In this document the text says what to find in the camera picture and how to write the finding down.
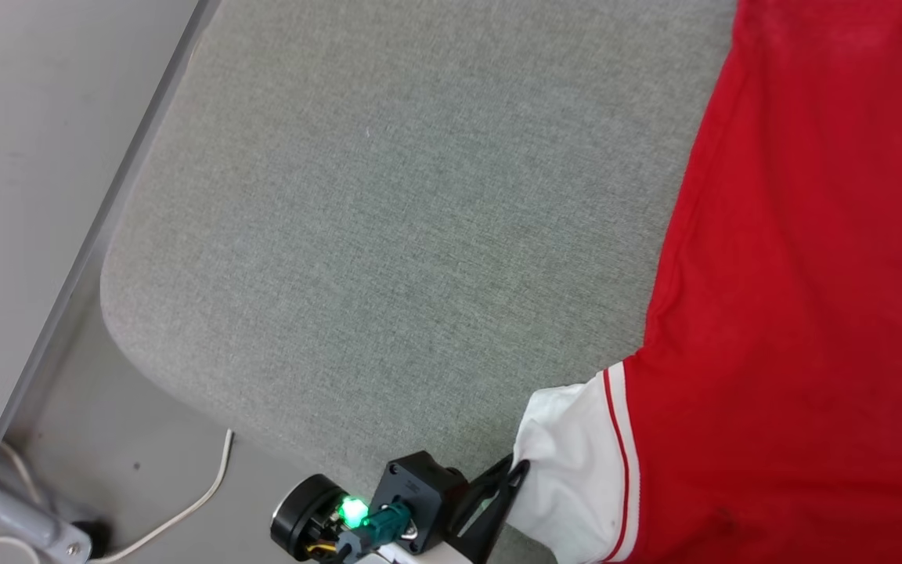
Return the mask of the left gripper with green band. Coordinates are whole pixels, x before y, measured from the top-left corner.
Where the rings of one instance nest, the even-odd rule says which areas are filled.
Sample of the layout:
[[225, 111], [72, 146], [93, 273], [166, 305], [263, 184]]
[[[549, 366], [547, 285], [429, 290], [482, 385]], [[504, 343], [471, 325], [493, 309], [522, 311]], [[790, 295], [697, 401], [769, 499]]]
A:
[[386, 472], [370, 502], [312, 475], [279, 503], [271, 537], [304, 563], [486, 563], [529, 470], [508, 454], [470, 484]]

